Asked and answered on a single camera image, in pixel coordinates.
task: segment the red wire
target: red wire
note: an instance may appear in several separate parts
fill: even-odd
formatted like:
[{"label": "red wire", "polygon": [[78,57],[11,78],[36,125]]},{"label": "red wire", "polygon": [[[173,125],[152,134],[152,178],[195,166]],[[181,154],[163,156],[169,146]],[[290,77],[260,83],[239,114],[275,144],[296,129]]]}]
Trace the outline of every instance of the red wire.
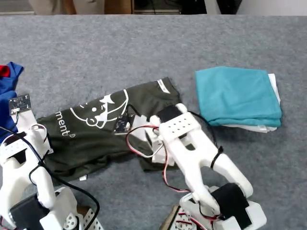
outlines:
[{"label": "red wire", "polygon": [[126,143],[128,148],[130,149],[131,152],[134,152],[135,154],[137,154],[138,156],[140,155],[138,152],[136,152],[135,150],[131,149],[129,146],[129,134],[132,133],[134,130],[137,130],[139,128],[158,128],[157,126],[151,126],[151,125],[144,125],[144,126],[139,126],[134,128],[133,130],[130,130],[127,134],[126,134]]},{"label": "red wire", "polygon": [[187,222],[187,221],[184,221],[184,220],[177,220],[176,223],[183,223],[183,224],[189,224],[189,225],[192,225],[191,222]]},{"label": "red wire", "polygon": [[162,171],[162,177],[163,177],[164,183],[166,184],[167,187],[175,190],[176,192],[190,192],[190,190],[188,190],[188,189],[179,189],[179,188],[175,188],[173,186],[170,186],[168,184],[167,179],[166,179],[166,170],[167,170],[167,165],[168,165],[168,153],[167,153],[167,149],[166,149],[165,145],[164,145],[164,149],[165,149],[165,166],[164,166],[164,169]]}]

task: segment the gray felt surface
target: gray felt surface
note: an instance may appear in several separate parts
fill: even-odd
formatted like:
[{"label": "gray felt surface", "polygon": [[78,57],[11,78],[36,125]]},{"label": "gray felt surface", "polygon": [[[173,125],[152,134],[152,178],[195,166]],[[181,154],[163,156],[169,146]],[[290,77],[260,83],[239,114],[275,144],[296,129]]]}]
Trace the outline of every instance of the gray felt surface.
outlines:
[{"label": "gray felt surface", "polygon": [[[305,230],[306,25],[307,17],[2,17],[0,63],[25,66],[17,91],[31,94],[36,117],[164,76],[197,111],[196,70],[225,65],[275,73],[281,128],[269,134],[215,130],[254,187],[252,200],[268,218],[263,229]],[[185,187],[180,171],[168,177]],[[203,179],[208,185],[225,182],[208,169]],[[156,230],[182,196],[164,185],[160,172],[144,173],[137,159],[113,163],[75,184],[99,199],[106,230]]]}]

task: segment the white plastic bracket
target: white plastic bracket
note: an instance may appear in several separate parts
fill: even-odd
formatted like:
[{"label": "white plastic bracket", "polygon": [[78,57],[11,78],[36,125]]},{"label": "white plastic bracket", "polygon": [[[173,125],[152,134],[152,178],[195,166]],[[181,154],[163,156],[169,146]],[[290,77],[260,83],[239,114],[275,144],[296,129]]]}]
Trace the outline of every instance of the white plastic bracket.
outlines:
[{"label": "white plastic bracket", "polygon": [[[91,219],[94,216],[94,211],[90,208],[88,212],[86,213],[84,220],[83,220],[83,227],[86,228],[88,223],[91,221]],[[102,225],[100,224],[99,220],[95,218],[94,222],[90,226],[88,230],[104,230]]]}]

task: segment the folded teal cloth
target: folded teal cloth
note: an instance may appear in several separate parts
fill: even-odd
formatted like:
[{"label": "folded teal cloth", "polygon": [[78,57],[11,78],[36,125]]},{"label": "folded teal cloth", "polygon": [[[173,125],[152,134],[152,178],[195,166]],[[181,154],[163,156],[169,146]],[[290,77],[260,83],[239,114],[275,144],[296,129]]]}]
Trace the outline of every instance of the folded teal cloth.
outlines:
[{"label": "folded teal cloth", "polygon": [[215,67],[196,72],[201,115],[212,125],[279,127],[282,111],[268,73]]}]

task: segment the cable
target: cable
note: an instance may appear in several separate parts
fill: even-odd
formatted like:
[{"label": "cable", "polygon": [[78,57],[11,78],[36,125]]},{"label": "cable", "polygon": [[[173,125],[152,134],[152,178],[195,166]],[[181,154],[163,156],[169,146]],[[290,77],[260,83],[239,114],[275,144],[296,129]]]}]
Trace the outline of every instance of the cable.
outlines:
[{"label": "cable", "polygon": [[130,135],[133,131],[135,131],[135,130],[137,130],[137,129],[139,129],[139,128],[158,128],[158,127],[157,127],[157,126],[150,126],[150,125],[139,126],[139,127],[134,128],[133,130],[129,131],[129,132],[126,134],[126,143],[127,143],[128,148],[129,148],[132,152],[134,152],[135,154],[137,154],[137,155],[140,156],[140,157],[151,158],[151,157],[153,157],[155,154],[158,153],[158,151],[164,146],[164,144],[161,144],[161,146],[160,146],[152,155],[150,155],[150,156],[145,155],[144,153],[138,151],[137,149],[135,149],[135,148],[130,144],[130,142],[129,142],[129,135]]},{"label": "cable", "polygon": [[215,220],[218,220],[218,219],[219,219],[220,215],[215,215],[215,216],[213,216],[213,217],[204,215],[204,214],[202,213],[202,211],[201,211],[201,203],[198,202],[198,205],[199,205],[199,210],[200,210],[200,214],[202,215],[202,217],[204,217],[205,219],[211,220],[211,221],[215,221]]},{"label": "cable", "polygon": [[32,129],[32,127],[35,127],[35,126],[41,127],[45,130],[45,137],[44,137],[44,141],[43,141],[43,142],[45,142],[47,140],[47,129],[46,129],[46,127],[42,124],[34,124],[30,128]]},{"label": "cable", "polygon": [[128,104],[128,105],[127,105],[127,108],[126,108],[126,111],[127,111],[127,112],[128,112],[129,107],[135,112],[135,114],[136,114],[137,116],[141,116],[141,114],[139,113],[139,111],[137,111],[137,109],[136,109],[132,104]]},{"label": "cable", "polygon": [[164,166],[164,169],[162,171],[162,177],[163,177],[164,183],[166,184],[167,187],[173,189],[175,192],[178,192],[178,193],[189,193],[190,190],[188,190],[188,189],[179,189],[179,188],[175,188],[173,186],[170,186],[168,184],[167,178],[166,178],[166,170],[167,170],[167,166],[168,166],[168,153],[167,153],[167,149],[166,149],[165,144],[163,144],[163,146],[164,146],[164,149],[165,149],[165,166]]},{"label": "cable", "polygon": [[[9,128],[9,130],[14,129],[17,126],[18,120],[19,120],[19,111],[16,112],[16,122],[14,123],[14,125],[11,128]],[[0,138],[7,135],[8,133],[9,133],[8,131],[5,131],[4,133],[2,133],[0,135]]]},{"label": "cable", "polygon": [[214,163],[216,162],[217,158],[223,153],[224,149],[222,146],[219,147],[219,149],[217,150],[217,154],[215,155],[215,157],[213,158],[210,168],[213,169]]},{"label": "cable", "polygon": [[44,157],[42,158],[42,161],[40,161],[40,162],[37,164],[37,166],[36,166],[35,168],[33,168],[33,169],[30,171],[30,173],[29,173],[29,175],[28,175],[29,180],[31,181],[31,183],[32,183],[34,186],[36,186],[36,184],[32,181],[31,175],[32,175],[32,173],[35,172],[36,169],[38,169],[39,167],[43,167],[42,164],[41,164],[41,162],[43,162],[43,161],[45,160],[45,158],[46,158],[46,156],[48,155],[48,153],[49,153],[49,150],[47,150],[47,152],[45,153]]},{"label": "cable", "polygon": [[210,130],[211,135],[212,135],[213,144],[218,148],[215,133],[214,133],[214,130],[213,130],[212,126],[210,125],[210,123],[205,118],[203,118],[201,115],[199,115],[199,114],[197,114],[193,111],[188,111],[188,112],[191,113],[192,115],[198,117],[199,119],[201,119],[207,125],[207,127]]},{"label": "cable", "polygon": [[197,114],[193,111],[188,111],[188,112],[190,112],[191,114],[193,114],[194,116],[198,117],[199,119],[201,119],[202,121],[204,121],[206,123],[207,127],[209,128],[209,130],[211,132],[211,135],[212,135],[212,138],[213,138],[213,143],[218,148],[217,153],[216,153],[215,157],[213,158],[211,165],[210,165],[210,168],[213,170],[213,166],[214,166],[217,158],[223,153],[224,149],[223,149],[222,146],[218,147],[217,141],[216,141],[216,136],[215,136],[214,130],[213,130],[212,126],[210,125],[210,123],[205,118],[203,118],[201,115],[199,115],[199,114]]},{"label": "cable", "polygon": [[192,225],[191,222],[184,221],[184,220],[176,220],[176,223],[182,223],[182,224],[189,224],[189,225]]},{"label": "cable", "polygon": [[0,126],[0,129],[3,129],[3,130],[5,130],[5,131],[7,131],[7,132],[9,132],[9,133],[12,133],[14,136],[16,136],[16,137],[18,137],[19,139],[23,140],[23,141],[30,147],[30,149],[33,151],[33,153],[36,155],[36,157],[37,157],[38,160],[39,160],[40,165],[46,169],[46,171],[49,173],[49,175],[50,175],[52,178],[54,178],[55,180],[61,182],[62,184],[66,185],[66,186],[69,187],[69,188],[72,188],[72,189],[74,189],[74,190],[77,190],[77,191],[79,191],[79,192],[81,192],[81,193],[87,195],[89,198],[91,198],[91,199],[96,203],[96,206],[97,206],[96,212],[95,212],[93,218],[91,219],[91,221],[88,223],[87,227],[84,229],[84,230],[88,230],[88,229],[90,228],[90,226],[92,225],[92,223],[94,222],[95,218],[98,216],[98,213],[99,213],[99,210],[100,210],[100,205],[99,205],[99,202],[97,201],[97,199],[96,199],[92,194],[90,194],[89,192],[85,191],[84,189],[81,189],[81,188],[79,188],[79,187],[77,187],[77,186],[74,186],[74,185],[72,185],[72,184],[70,184],[70,183],[64,181],[63,179],[59,178],[58,176],[56,176],[56,175],[55,175],[55,174],[44,164],[43,159],[39,156],[39,154],[37,153],[37,151],[35,150],[35,148],[33,147],[33,145],[32,145],[29,141],[27,141],[25,138],[23,138],[21,135],[19,135],[18,133],[15,133],[15,132],[13,132],[13,131],[11,131],[11,130],[9,130],[9,129],[6,129],[6,128],[4,128],[4,127],[1,127],[1,126]]}]

